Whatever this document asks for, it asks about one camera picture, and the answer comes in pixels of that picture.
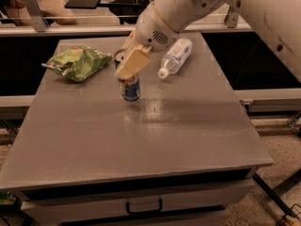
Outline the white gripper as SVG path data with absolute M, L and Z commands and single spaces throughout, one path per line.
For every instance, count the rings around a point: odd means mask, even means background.
M 178 32 L 170 27 L 157 7 L 150 3 L 139 15 L 135 31 L 130 33 L 121 47 L 125 54 L 116 70 L 117 78 L 128 79 L 140 72 L 151 62 L 151 49 L 164 51 L 177 37 Z M 145 46 L 136 45 L 136 41 Z

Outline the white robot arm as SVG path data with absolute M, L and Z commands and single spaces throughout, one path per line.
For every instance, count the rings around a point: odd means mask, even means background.
M 154 0 L 139 15 L 123 44 L 116 71 L 127 79 L 151 62 L 151 52 L 167 49 L 178 34 L 228 4 L 301 81 L 301 0 Z

